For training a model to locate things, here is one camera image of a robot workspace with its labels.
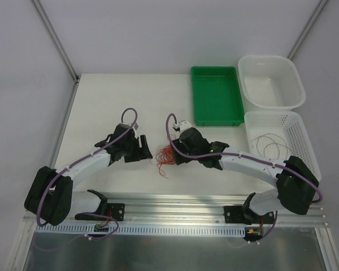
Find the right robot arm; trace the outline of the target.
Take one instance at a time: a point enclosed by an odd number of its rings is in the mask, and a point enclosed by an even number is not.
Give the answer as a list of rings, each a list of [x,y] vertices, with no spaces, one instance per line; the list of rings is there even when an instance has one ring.
[[[319,181],[298,157],[265,159],[236,150],[227,143],[209,142],[196,128],[175,125],[179,138],[170,141],[177,165],[197,161],[206,168],[234,171],[252,176],[272,186],[263,193],[251,193],[243,205],[230,212],[237,223],[258,223],[266,214],[286,209],[306,215],[314,196],[320,194]]]

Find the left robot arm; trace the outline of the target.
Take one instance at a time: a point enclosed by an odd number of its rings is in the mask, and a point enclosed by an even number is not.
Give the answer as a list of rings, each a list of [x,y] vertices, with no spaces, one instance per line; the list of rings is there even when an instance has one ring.
[[[68,216],[75,220],[101,220],[108,215],[123,220],[116,204],[93,189],[74,195],[73,190],[91,175],[123,159],[125,163],[152,159],[146,136],[136,128],[118,124],[112,134],[97,142],[84,157],[61,169],[44,166],[38,170],[24,202],[40,226],[57,226]]]

